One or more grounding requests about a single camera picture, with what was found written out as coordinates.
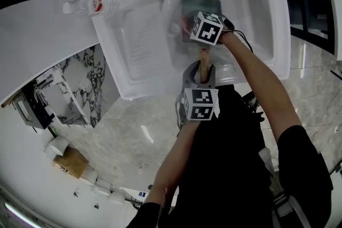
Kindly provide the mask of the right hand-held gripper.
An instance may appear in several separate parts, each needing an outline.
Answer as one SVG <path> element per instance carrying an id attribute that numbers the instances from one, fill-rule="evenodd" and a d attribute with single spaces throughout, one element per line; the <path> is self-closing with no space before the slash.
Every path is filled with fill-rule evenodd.
<path id="1" fill-rule="evenodd" d="M 225 15 L 198 11 L 190 30 L 190 40 L 211 46 L 217 44 L 222 33 L 234 31 L 235 26 Z"/>

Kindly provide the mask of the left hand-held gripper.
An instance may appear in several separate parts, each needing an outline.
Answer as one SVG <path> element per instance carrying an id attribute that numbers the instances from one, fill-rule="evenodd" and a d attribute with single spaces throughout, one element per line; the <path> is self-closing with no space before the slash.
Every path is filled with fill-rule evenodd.
<path id="1" fill-rule="evenodd" d="M 210 121 L 214 112 L 219 110 L 218 89 L 199 87 L 195 76 L 200 60 L 193 62 L 183 73 L 182 91 L 175 100 L 178 122 Z M 215 86 L 216 68 L 211 64 L 208 71 L 208 85 Z"/>

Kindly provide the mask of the pink sponge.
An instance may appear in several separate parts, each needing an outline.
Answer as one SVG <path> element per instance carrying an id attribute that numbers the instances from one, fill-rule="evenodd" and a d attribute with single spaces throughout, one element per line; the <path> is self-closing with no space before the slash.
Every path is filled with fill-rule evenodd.
<path id="1" fill-rule="evenodd" d="M 182 17 L 182 22 L 181 22 L 182 30 L 186 34 L 186 36 L 190 37 L 192 30 L 193 30 L 193 16 L 184 16 Z"/>

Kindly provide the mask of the person's left forearm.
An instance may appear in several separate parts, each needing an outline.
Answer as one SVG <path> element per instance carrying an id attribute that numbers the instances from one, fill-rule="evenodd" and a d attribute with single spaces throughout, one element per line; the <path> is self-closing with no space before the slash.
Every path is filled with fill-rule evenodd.
<path id="1" fill-rule="evenodd" d="M 199 125 L 199 121 L 190 121 L 182 127 L 176 142 L 156 174 L 152 188 L 145 199 L 146 203 L 163 205 L 165 202 L 172 202 L 185 171 Z"/>

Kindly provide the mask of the person's right forearm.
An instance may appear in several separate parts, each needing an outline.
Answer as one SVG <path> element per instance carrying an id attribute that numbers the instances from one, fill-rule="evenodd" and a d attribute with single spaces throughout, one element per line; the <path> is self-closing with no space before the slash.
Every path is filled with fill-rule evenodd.
<path id="1" fill-rule="evenodd" d="M 252 53 L 235 34 L 229 32 L 221 35 L 220 42 L 238 62 L 266 114 L 275 140 L 278 141 L 286 129 L 294 125 L 301 126 L 302 123 L 286 89 L 273 71 Z"/>

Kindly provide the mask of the black waist device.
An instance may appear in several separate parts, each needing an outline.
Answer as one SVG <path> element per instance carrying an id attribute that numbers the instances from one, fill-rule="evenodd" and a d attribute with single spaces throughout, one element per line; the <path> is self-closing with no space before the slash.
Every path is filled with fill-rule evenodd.
<path id="1" fill-rule="evenodd" d="M 257 100 L 253 91 L 250 91 L 246 95 L 242 96 L 242 101 L 245 104 L 245 106 L 250 110 L 250 112 L 253 113 L 255 119 L 259 123 L 265 120 L 265 118 L 262 116 L 263 112 L 257 112 L 260 103 Z"/>

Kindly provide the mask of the white sink basin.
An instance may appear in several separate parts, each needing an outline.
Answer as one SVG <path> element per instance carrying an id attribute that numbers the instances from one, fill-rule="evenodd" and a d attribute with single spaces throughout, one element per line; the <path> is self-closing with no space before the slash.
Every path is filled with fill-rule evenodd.
<path id="1" fill-rule="evenodd" d="M 93 23 L 123 99 L 178 94 L 182 74 L 198 59 L 198 48 L 182 42 L 181 2 L 176 37 L 165 34 L 164 0 L 117 0 L 118 12 Z M 222 14 L 243 32 L 254 53 L 284 80 L 290 72 L 290 22 L 286 0 L 220 0 Z"/>

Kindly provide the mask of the person's black clothing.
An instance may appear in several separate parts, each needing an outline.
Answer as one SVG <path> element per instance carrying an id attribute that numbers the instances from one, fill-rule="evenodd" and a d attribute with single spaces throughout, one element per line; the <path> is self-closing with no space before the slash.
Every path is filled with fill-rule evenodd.
<path id="1" fill-rule="evenodd" d="M 260 119 L 232 85 L 218 88 L 220 114 L 200 124 L 173 211 L 142 205 L 127 228 L 272 228 L 270 173 L 259 156 Z M 277 143 L 279 178 L 311 228 L 324 228 L 333 189 L 324 159 L 306 130 L 293 126 Z"/>

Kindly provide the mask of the marble-patterned cabinet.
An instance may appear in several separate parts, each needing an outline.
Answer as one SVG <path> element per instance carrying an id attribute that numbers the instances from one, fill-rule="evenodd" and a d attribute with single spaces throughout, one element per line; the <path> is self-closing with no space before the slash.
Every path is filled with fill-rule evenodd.
<path id="1" fill-rule="evenodd" d="M 61 125 L 93 129 L 119 98 L 100 44 L 52 66 L 36 78 Z"/>

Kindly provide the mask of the clear plastic water bottle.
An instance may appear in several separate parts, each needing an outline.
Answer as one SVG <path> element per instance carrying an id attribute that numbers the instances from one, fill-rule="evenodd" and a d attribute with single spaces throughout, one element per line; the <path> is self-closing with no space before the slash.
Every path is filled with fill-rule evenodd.
<path id="1" fill-rule="evenodd" d="M 74 0 L 65 2 L 64 14 L 76 14 L 81 17 L 108 17 L 120 9 L 117 0 Z"/>

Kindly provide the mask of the brown cardboard box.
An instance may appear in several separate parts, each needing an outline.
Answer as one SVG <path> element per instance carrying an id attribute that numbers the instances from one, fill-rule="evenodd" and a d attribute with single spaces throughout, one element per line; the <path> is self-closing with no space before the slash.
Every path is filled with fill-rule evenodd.
<path id="1" fill-rule="evenodd" d="M 80 151 L 69 146 L 66 147 L 63 155 L 57 155 L 53 161 L 76 179 L 81 177 L 89 163 Z"/>

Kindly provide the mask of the white paper roll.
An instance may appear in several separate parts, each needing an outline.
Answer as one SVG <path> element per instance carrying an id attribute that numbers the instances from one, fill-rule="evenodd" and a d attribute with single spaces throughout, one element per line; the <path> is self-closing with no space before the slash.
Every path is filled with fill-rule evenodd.
<path id="1" fill-rule="evenodd" d="M 69 142 L 62 136 L 57 136 L 52 141 L 50 141 L 45 149 L 44 152 L 47 156 L 63 156 L 66 148 L 68 147 Z"/>

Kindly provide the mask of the white curved counter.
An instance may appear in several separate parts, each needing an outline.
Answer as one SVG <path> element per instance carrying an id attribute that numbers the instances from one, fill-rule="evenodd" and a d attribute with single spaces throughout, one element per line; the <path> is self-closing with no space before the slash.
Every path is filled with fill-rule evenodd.
<path id="1" fill-rule="evenodd" d="M 93 18 L 64 14 L 74 0 L 29 0 L 0 10 L 0 104 L 62 60 L 99 43 Z"/>

